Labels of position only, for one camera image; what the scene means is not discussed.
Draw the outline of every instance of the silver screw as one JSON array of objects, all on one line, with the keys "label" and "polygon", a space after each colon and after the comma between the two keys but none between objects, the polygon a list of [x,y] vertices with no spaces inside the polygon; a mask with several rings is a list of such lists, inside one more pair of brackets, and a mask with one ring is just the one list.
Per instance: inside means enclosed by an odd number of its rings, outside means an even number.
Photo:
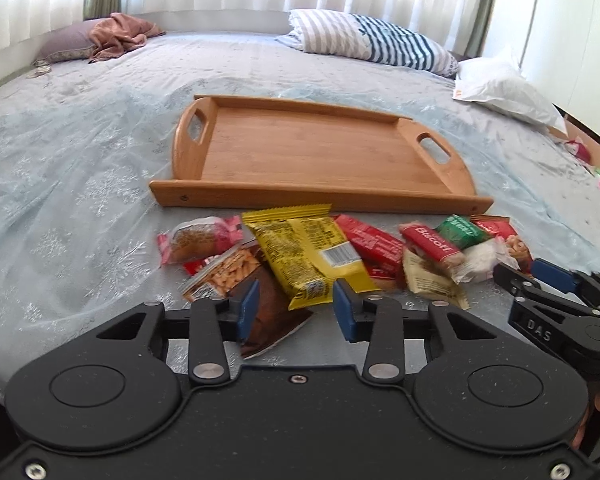
[{"label": "silver screw", "polygon": [[393,379],[400,373],[400,368],[389,363],[378,363],[369,367],[369,375],[376,379]]},{"label": "silver screw", "polygon": [[25,466],[24,474],[31,478],[31,480],[43,480],[46,478],[46,469],[40,464],[32,462]]},{"label": "silver screw", "polygon": [[193,374],[200,379],[217,379],[224,374],[224,367],[216,363],[202,363],[193,368]]},{"label": "silver screw", "polygon": [[289,381],[293,384],[305,384],[309,379],[304,375],[292,375],[289,377]]},{"label": "silver screw", "polygon": [[571,474],[571,468],[566,464],[558,464],[551,469],[549,478],[551,480],[566,480]]}]

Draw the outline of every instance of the bed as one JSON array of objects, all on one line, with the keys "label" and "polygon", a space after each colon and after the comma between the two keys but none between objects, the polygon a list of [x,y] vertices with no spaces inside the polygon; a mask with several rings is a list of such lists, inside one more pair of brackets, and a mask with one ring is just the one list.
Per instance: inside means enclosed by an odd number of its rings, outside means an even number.
[{"label": "bed", "polygon": [[[0,87],[0,399],[22,365],[144,300],[186,306],[187,276],[160,268],[155,235],[233,210],[161,208],[148,189],[170,176],[171,137],[194,94],[276,96],[387,110],[444,135],[464,158],[492,214],[511,216],[533,256],[600,270],[597,182],[545,132],[452,99],[453,81],[427,72],[304,54],[256,34],[168,34],[120,59],[70,61]],[[396,233],[413,218],[357,214]],[[471,312],[507,326],[510,295],[467,287]],[[405,308],[425,308],[411,294]],[[362,364],[330,309],[254,364]],[[226,344],[232,372],[241,358]],[[406,342],[408,367],[425,364]],[[168,364],[186,370],[186,346]]]}]

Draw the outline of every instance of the pink wrapped snack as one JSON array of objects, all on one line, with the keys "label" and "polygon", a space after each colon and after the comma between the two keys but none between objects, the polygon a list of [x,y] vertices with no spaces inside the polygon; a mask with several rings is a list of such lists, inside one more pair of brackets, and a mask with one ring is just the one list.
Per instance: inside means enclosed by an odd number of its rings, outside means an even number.
[{"label": "pink wrapped snack", "polygon": [[208,216],[157,236],[160,264],[183,264],[224,253],[242,240],[240,217]]},{"label": "pink wrapped snack", "polygon": [[416,254],[433,260],[443,269],[450,269],[464,262],[464,254],[460,249],[424,224],[419,222],[401,224],[398,226],[398,231]]}]

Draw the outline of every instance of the blue gripper pad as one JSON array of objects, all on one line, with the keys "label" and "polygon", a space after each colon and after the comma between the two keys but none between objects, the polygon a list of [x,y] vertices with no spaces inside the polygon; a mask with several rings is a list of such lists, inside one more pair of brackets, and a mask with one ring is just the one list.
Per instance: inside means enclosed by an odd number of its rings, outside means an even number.
[{"label": "blue gripper pad", "polygon": [[260,282],[254,280],[249,290],[240,302],[240,316],[238,316],[238,339],[244,341],[251,333],[253,321],[256,319],[260,306]]},{"label": "blue gripper pad", "polygon": [[353,321],[351,303],[338,282],[333,283],[333,311],[340,325],[344,339],[356,342],[356,323]]},{"label": "blue gripper pad", "polygon": [[568,270],[542,258],[538,258],[531,263],[531,273],[541,282],[557,288],[563,294],[576,292],[576,282],[573,275]]}]

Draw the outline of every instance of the pillow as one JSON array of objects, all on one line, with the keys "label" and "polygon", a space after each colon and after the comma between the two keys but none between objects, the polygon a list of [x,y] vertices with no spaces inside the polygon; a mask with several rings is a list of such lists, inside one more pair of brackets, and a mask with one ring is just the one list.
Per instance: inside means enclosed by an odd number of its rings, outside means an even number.
[{"label": "pillow", "polygon": [[94,47],[93,41],[89,39],[89,33],[96,23],[105,19],[74,23],[53,31],[38,52],[35,61],[57,63],[71,59],[88,59]]},{"label": "pillow", "polygon": [[474,102],[525,123],[549,126],[567,133],[560,112],[521,76],[506,51],[496,57],[461,61],[454,99]]},{"label": "pillow", "polygon": [[312,54],[364,59],[393,66],[452,76],[458,62],[429,38],[393,23],[336,10],[295,9],[289,13],[293,30],[276,39]]}]

